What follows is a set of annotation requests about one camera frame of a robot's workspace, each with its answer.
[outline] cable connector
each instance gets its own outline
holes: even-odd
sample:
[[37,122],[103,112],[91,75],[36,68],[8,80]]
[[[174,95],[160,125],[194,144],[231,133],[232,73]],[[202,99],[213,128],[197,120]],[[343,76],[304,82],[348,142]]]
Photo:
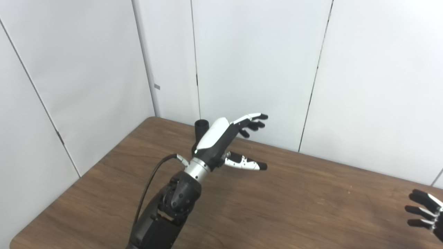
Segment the cable connector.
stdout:
[[177,160],[180,161],[185,167],[189,166],[188,160],[186,160],[184,157],[182,157],[179,154],[177,154]]

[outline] black robotic forearm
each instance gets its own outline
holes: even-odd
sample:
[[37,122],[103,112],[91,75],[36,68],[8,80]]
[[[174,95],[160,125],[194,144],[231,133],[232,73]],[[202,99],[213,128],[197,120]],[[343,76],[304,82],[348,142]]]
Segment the black robotic forearm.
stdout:
[[175,174],[146,206],[126,249],[171,248],[201,192],[202,186],[189,174]]

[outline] robotic arm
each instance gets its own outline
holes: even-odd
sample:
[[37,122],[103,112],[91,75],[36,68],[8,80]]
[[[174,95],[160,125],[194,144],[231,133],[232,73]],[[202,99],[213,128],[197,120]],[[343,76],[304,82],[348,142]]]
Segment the robotic arm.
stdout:
[[132,228],[126,249],[171,248],[201,195],[201,183],[215,168],[224,164],[241,169],[266,170],[267,164],[226,152],[226,149],[237,134],[249,137],[246,128],[253,131],[264,128],[260,120],[267,118],[267,115],[253,113],[229,123],[222,117],[209,129],[207,121],[197,121],[192,160],[187,162],[182,156],[174,155],[185,169],[176,173],[146,206]]

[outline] robotic finger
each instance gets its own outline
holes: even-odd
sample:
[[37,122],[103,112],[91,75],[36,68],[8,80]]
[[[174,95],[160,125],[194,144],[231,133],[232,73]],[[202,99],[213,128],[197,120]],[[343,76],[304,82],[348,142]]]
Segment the robotic finger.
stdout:
[[225,158],[225,165],[240,168],[240,169],[249,169],[249,170],[267,170],[268,165],[266,163],[257,162],[251,158],[247,158],[243,155],[228,152]]

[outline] black finger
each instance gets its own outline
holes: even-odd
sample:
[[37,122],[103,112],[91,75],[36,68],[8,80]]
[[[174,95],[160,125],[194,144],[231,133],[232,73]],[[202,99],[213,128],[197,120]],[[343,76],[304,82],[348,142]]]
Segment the black finger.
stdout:
[[421,215],[421,216],[423,216],[423,218],[428,219],[430,221],[435,219],[435,215],[433,213],[431,213],[430,211],[428,211],[424,208],[421,208],[421,207],[405,206],[404,209],[408,213]]
[[248,124],[248,128],[253,131],[258,131],[258,126],[255,124],[255,122],[251,122]]
[[260,116],[252,118],[252,120],[255,120],[255,119],[265,120],[265,119],[268,119],[268,116],[266,114],[262,113]]
[[244,138],[249,138],[249,133],[245,130],[238,131]]
[[252,122],[252,123],[255,123],[257,125],[257,127],[259,127],[259,128],[264,128],[265,127],[265,125],[262,122],[260,122],[260,121]]
[[434,225],[434,222],[431,221],[427,221],[427,220],[419,220],[419,219],[411,219],[408,220],[408,225],[410,226],[415,226],[415,227],[424,227],[426,229],[431,229],[432,226]]
[[443,242],[443,230],[442,229],[435,228],[434,231],[432,231],[432,232],[441,242]]
[[412,201],[425,206],[431,213],[435,214],[437,211],[440,211],[441,201],[426,192],[414,189],[412,194],[409,195],[409,198]]

